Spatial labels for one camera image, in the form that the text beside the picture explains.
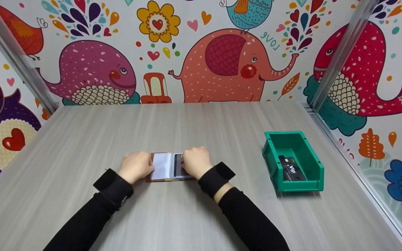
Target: gray wooden tabletop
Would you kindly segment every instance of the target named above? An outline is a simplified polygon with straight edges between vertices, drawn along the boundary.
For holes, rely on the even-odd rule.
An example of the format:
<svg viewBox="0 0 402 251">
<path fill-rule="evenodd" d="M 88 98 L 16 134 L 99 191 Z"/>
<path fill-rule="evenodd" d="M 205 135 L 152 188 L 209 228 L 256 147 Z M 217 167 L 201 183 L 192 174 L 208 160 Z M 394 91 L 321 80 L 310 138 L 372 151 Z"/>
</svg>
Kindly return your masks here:
<svg viewBox="0 0 402 251">
<path fill-rule="evenodd" d="M 277 194 L 265 131 L 300 130 L 325 167 L 325 190 Z M 145 150 L 206 146 L 292 251 L 401 251 L 347 163 L 294 101 L 62 107 L 0 175 L 0 251 L 42 250 L 96 190 L 106 168 Z M 245 250 L 194 181 L 135 184 L 92 250 Z"/>
</svg>

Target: yellow flower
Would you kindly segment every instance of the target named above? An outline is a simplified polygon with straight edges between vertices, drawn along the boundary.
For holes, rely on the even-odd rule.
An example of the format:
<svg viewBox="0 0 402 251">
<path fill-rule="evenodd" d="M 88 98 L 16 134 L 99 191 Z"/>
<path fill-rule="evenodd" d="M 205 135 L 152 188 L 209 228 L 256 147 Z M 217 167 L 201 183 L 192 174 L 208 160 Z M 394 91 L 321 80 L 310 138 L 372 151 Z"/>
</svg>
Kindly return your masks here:
<svg viewBox="0 0 402 251">
<path fill-rule="evenodd" d="M 181 23 L 179 16 L 174 16 L 174 8 L 166 3 L 159 9 L 155 1 L 148 2 L 147 8 L 137 10 L 137 18 L 142 22 L 139 30 L 142 34 L 148 34 L 152 42 L 161 39 L 162 42 L 172 41 L 172 35 L 179 34 L 178 25 Z"/>
</svg>

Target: blue bird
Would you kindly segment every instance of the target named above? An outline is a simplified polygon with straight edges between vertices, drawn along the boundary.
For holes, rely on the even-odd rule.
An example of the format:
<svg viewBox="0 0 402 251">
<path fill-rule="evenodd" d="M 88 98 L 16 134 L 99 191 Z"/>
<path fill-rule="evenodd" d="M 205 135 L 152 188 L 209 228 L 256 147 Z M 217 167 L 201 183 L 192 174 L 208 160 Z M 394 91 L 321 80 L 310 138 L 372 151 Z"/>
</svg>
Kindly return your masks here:
<svg viewBox="0 0 402 251">
<path fill-rule="evenodd" d="M 248 32 L 262 24 L 269 16 L 274 0 L 238 0 L 227 6 L 227 0 L 221 0 L 220 6 L 226 7 L 232 23 Z"/>
</svg>

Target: card holder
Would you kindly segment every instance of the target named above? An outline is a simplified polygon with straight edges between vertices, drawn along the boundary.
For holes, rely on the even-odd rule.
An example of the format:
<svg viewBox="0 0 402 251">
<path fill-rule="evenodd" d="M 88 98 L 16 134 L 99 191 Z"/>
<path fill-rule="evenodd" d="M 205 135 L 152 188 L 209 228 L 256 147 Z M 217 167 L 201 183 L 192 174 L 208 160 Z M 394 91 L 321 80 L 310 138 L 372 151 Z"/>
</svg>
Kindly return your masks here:
<svg viewBox="0 0 402 251">
<path fill-rule="evenodd" d="M 194 177 L 186 173 L 184 170 L 181 170 L 181 154 L 168 152 L 151 153 L 151 160 L 155 170 L 145 177 L 146 182 L 184 181 L 194 179 Z"/>
</svg>

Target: black wrist strap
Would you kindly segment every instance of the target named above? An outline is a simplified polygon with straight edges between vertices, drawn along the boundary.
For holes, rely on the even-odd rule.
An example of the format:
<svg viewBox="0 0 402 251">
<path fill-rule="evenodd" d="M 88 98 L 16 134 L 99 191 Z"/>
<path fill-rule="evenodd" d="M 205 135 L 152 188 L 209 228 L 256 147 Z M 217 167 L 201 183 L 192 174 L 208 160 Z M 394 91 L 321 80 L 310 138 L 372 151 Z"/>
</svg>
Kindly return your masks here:
<svg viewBox="0 0 402 251">
<path fill-rule="evenodd" d="M 198 184 L 201 190 L 211 198 L 220 190 L 220 188 L 229 182 L 235 173 L 223 162 L 219 162 L 199 179 Z"/>
<path fill-rule="evenodd" d="M 120 208 L 124 199 L 133 195 L 133 186 L 112 169 L 108 169 L 95 183 L 94 187 L 107 200 Z"/>
</svg>

